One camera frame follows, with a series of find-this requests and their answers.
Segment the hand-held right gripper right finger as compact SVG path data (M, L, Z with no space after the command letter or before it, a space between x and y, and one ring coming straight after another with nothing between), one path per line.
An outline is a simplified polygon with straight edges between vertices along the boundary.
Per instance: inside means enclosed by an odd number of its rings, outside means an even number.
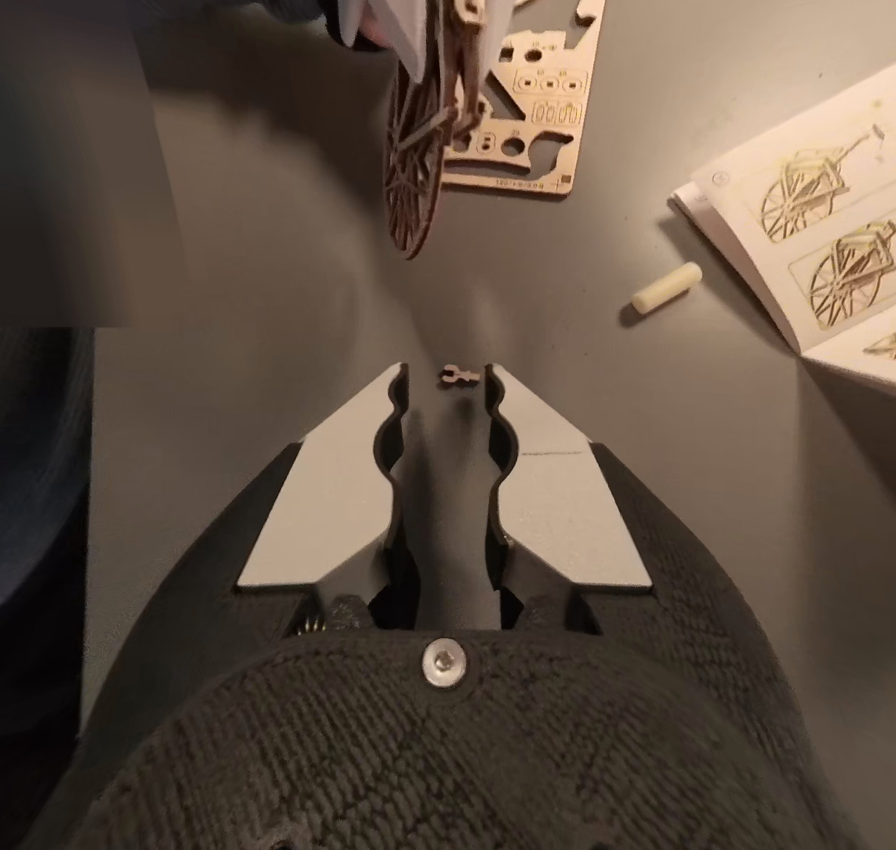
M486 368L487 572L514 595L643 593L651 577L588 437L500 364Z

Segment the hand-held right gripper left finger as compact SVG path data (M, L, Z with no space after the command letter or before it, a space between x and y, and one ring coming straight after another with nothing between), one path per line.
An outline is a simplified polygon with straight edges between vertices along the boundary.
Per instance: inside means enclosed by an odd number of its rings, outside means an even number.
M396 491L385 430L407 408L408 366L394 363L303 438L238 578L241 590L311 587L378 595Z

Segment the wooden bicycle model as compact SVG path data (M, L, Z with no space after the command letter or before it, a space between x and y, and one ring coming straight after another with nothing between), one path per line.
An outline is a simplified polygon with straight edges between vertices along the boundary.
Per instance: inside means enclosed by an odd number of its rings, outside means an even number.
M406 260L422 250L440 196L446 149L470 140L486 105L487 0L434 0L425 70L396 68L385 133L384 197L389 236Z

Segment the white instruction booklet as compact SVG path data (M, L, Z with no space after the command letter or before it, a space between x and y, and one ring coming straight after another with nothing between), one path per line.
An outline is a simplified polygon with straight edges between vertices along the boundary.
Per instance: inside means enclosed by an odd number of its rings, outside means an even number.
M701 167L670 199L796 353L894 394L894 65Z

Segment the wooden parts sheet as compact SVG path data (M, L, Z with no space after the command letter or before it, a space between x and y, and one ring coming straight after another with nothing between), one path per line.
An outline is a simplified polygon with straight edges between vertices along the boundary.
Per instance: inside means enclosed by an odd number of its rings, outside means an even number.
M606 0L579 0L564 29L513 32L479 94L483 115L447 148L442 184L566 197L574 186Z

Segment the person's left hand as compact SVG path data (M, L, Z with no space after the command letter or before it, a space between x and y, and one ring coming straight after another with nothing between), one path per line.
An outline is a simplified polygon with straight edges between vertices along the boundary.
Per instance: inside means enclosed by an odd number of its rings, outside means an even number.
M388 34L370 7L362 10L352 49L358 52L375 52L392 49Z

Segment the cream cylindrical wax stick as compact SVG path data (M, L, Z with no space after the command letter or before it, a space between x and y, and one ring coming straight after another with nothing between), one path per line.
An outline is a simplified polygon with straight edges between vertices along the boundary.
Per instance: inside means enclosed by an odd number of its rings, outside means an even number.
M700 266L686 262L635 292L631 305L640 316L646 316L690 291L701 279Z

